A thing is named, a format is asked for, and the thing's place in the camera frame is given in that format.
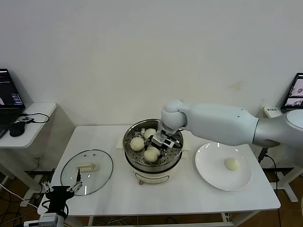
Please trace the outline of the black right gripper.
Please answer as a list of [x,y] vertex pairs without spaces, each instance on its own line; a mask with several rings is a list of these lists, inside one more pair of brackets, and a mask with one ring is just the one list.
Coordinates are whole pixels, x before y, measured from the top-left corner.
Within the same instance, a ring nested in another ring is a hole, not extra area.
[[170,148],[182,148],[182,142],[174,137],[174,135],[167,134],[164,130],[157,130],[154,135],[149,138],[142,137],[144,141],[144,148],[150,145],[156,147],[160,151],[158,159],[170,158]]

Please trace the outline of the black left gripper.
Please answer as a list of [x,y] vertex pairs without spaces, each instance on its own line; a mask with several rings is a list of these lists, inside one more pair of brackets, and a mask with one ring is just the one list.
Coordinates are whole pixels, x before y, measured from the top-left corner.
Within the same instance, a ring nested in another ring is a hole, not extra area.
[[54,175],[55,169],[52,169],[46,174],[45,179],[41,182],[42,193],[45,193],[46,198],[49,200],[48,211],[49,213],[58,213],[64,211],[67,200],[74,196],[74,192],[77,192],[82,187],[82,180],[80,169],[77,171],[76,183],[72,186],[53,186],[52,191],[51,181]]

